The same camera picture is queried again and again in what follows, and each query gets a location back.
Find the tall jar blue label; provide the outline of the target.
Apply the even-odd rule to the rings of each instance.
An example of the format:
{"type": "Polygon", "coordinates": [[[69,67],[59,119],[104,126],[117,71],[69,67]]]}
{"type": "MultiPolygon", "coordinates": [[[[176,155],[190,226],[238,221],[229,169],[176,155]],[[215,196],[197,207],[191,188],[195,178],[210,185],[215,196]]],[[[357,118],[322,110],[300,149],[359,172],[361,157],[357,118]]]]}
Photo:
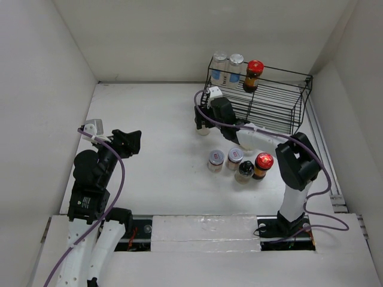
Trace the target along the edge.
{"type": "Polygon", "coordinates": [[[227,77],[226,85],[228,88],[235,89],[239,84],[241,77],[242,64],[244,62],[244,57],[241,54],[232,54],[229,57],[227,64],[227,77]]]}
{"type": "Polygon", "coordinates": [[[211,63],[211,83],[213,86],[222,85],[225,77],[225,69],[227,63],[227,53],[224,51],[216,51],[212,57],[211,63]]]}

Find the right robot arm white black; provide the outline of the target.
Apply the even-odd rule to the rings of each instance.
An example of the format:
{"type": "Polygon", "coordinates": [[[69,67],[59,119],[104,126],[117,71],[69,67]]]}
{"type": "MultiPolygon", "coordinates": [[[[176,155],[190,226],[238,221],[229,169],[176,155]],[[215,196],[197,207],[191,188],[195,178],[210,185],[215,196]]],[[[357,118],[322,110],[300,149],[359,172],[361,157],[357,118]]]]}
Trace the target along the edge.
{"type": "Polygon", "coordinates": [[[230,100],[224,96],[211,99],[207,106],[194,105],[197,130],[216,127],[225,139],[247,151],[261,153],[248,164],[246,171],[258,178],[277,164],[285,184],[282,205],[271,229],[278,237],[292,236],[302,225],[311,184],[323,167],[307,135],[277,134],[236,117],[230,100]]]}

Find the black cap white powder bottle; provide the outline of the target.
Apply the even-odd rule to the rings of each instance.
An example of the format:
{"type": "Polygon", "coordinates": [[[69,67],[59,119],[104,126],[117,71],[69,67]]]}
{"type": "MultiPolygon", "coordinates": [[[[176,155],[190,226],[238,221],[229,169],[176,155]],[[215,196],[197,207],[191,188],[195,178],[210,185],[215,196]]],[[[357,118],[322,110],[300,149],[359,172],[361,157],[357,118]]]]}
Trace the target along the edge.
{"type": "Polygon", "coordinates": [[[196,132],[197,132],[197,134],[199,134],[201,136],[207,136],[208,134],[210,134],[210,129],[203,127],[201,129],[196,129],[196,132]]]}

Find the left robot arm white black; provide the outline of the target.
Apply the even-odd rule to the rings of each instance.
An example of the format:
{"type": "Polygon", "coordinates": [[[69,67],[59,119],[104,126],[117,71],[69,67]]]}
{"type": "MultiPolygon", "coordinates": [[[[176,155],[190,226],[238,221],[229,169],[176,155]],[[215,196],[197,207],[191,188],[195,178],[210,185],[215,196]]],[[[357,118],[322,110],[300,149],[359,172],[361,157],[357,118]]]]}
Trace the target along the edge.
{"type": "Polygon", "coordinates": [[[116,165],[139,153],[141,131],[116,129],[109,137],[90,126],[78,131],[95,149],[86,149],[74,159],[67,250],[52,271],[58,274],[57,286],[99,286],[118,242],[133,231],[132,212],[109,200],[107,186],[116,165]]]}

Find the red lid dark sauce jar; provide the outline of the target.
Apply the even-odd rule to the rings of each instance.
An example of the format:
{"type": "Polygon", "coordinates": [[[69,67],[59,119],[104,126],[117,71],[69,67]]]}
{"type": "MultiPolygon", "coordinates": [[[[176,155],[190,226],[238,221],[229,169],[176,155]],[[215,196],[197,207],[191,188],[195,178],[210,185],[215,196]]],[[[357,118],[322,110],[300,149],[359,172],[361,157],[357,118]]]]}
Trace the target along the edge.
{"type": "Polygon", "coordinates": [[[254,93],[259,84],[259,78],[265,66],[261,61],[252,60],[247,64],[246,76],[243,82],[243,89],[247,93],[254,93]]]}

